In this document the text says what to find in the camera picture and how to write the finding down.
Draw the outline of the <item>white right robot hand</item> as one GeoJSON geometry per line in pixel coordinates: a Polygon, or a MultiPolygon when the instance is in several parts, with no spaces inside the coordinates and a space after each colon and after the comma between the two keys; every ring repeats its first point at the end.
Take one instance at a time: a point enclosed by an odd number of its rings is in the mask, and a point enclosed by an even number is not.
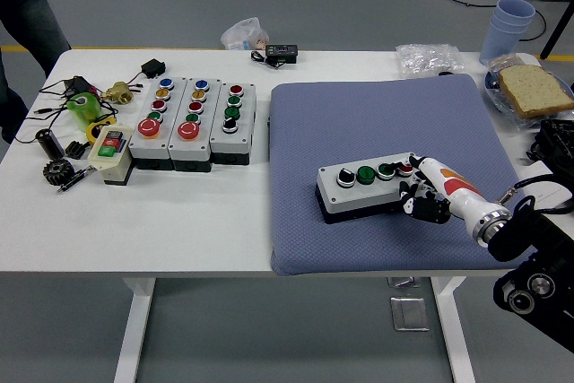
{"type": "Polygon", "coordinates": [[[443,224],[454,215],[463,219],[472,233],[488,217],[505,213],[501,205],[487,201],[442,162],[411,155],[408,164],[413,168],[413,177],[399,183],[397,205],[414,219],[443,224]]]}

